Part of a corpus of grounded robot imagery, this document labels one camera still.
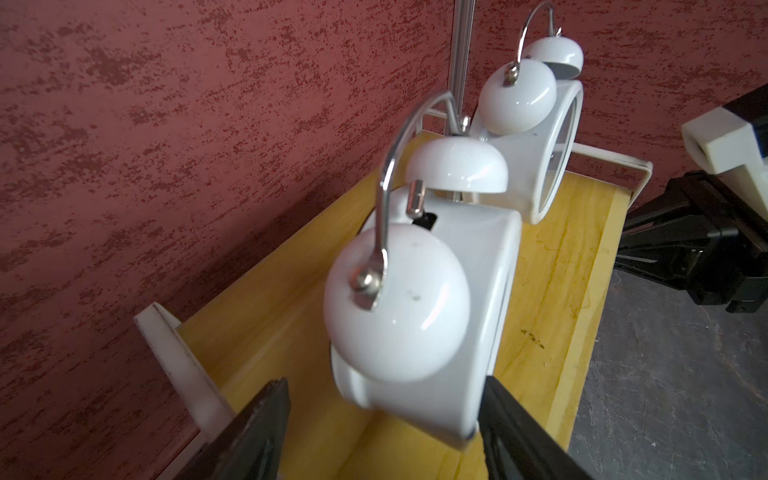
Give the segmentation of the wooden two-tier white-framed shelf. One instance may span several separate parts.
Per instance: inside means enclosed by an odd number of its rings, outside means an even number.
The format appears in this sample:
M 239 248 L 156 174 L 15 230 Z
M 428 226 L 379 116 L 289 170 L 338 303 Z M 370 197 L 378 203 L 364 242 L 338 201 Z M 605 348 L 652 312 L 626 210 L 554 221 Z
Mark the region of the wooden two-tier white-framed shelf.
M 136 318 L 199 426 L 171 479 L 270 381 L 290 394 L 283 479 L 483 479 L 480 440 L 456 451 L 337 392 L 321 318 L 324 277 L 374 204 L 370 174 L 187 321 L 159 304 Z M 625 221 L 625 188 L 567 173 L 522 232 L 494 370 L 561 447 L 570 442 Z

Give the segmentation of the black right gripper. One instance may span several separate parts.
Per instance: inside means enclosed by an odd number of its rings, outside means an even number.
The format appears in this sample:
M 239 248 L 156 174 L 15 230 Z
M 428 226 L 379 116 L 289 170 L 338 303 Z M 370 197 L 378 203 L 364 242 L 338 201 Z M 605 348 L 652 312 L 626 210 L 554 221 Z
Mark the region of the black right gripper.
M 676 290 L 699 305 L 756 313 L 767 302 L 767 221 L 717 177 L 692 172 L 683 193 L 666 191 L 627 214 L 622 235 L 694 215 L 693 238 L 703 245 L 634 245 L 622 239 L 614 267 Z

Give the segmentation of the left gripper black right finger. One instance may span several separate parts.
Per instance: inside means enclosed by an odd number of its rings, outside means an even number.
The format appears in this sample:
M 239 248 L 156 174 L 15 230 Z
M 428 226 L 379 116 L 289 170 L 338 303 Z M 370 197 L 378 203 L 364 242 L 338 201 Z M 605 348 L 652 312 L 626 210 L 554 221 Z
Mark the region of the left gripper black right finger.
M 490 479 L 590 477 L 493 376 L 485 380 L 478 422 Z

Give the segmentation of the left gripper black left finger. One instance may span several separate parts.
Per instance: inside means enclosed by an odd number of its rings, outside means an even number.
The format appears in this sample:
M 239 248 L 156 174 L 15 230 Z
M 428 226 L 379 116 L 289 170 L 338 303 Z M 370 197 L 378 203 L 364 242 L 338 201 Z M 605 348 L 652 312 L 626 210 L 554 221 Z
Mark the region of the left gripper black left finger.
M 291 410 L 287 378 L 268 382 L 178 479 L 276 479 Z

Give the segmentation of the white twin-bell alarm clock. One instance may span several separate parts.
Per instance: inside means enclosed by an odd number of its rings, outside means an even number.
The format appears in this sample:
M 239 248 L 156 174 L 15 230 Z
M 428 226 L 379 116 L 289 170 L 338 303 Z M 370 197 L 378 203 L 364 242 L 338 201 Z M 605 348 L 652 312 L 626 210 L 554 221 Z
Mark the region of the white twin-bell alarm clock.
M 461 195 L 507 183 L 504 157 L 464 132 L 453 94 L 428 97 L 385 156 L 374 209 L 325 284 L 340 394 L 455 449 L 479 430 L 523 226 L 517 211 Z
M 528 14 L 516 55 L 485 82 L 470 135 L 504 157 L 509 174 L 484 204 L 516 210 L 535 225 L 548 213 L 572 153 L 583 107 L 578 80 L 584 53 L 555 26 L 555 9 L 542 1 Z

